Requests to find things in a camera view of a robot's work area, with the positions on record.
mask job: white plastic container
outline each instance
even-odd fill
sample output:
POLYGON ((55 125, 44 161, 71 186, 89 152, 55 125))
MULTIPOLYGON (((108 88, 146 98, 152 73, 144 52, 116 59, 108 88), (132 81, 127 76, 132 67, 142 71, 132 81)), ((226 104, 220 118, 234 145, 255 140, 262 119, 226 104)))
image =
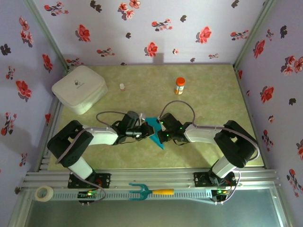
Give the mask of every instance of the white plastic container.
POLYGON ((105 80, 86 66, 78 66, 52 87, 57 98, 76 114, 87 112, 108 91, 105 80))

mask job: floral wallpaper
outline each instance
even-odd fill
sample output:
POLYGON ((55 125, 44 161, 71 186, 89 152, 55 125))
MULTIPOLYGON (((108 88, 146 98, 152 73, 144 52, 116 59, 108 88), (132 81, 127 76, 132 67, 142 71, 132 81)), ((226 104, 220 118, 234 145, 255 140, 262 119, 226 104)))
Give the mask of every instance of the floral wallpaper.
POLYGON ((259 143, 279 174, 294 226, 303 223, 302 7, 301 0, 277 1, 238 68, 259 143))
POLYGON ((264 0, 33 2, 68 64, 127 65, 234 63, 264 0))
MULTIPOLYGON (((56 13, 60 6, 52 6, 56 13)), ((41 151, 63 67, 21 0, 0 14, 0 226, 8 226, 22 178, 41 151)))

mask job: small bottle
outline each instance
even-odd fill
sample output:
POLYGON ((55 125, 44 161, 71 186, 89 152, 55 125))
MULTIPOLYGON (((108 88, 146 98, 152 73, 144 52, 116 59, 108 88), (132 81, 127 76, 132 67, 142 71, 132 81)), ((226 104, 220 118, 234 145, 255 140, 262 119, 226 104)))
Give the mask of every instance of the small bottle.
POLYGON ((183 77, 178 77, 176 80, 175 94, 181 95, 183 93, 185 85, 185 79, 183 77))
POLYGON ((124 86, 124 84, 120 84, 120 91, 125 91, 125 86, 124 86))

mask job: blue paper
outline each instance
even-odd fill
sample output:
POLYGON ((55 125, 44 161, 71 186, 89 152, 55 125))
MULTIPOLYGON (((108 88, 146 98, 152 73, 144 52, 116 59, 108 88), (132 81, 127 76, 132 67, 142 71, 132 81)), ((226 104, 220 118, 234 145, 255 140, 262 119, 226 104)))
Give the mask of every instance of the blue paper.
POLYGON ((154 141, 160 148, 164 149, 164 145, 160 143, 157 132, 162 130, 161 124, 157 122, 157 117, 147 117, 145 121, 154 128, 155 134, 150 136, 150 139, 154 141))

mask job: tape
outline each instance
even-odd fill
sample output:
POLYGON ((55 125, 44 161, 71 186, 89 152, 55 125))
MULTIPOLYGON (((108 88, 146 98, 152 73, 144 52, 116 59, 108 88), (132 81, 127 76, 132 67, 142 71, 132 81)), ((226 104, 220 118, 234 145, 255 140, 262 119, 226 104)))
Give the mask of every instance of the tape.
POLYGON ((44 185, 39 187, 35 192, 35 199, 39 202, 47 202, 53 197, 53 189, 44 185))

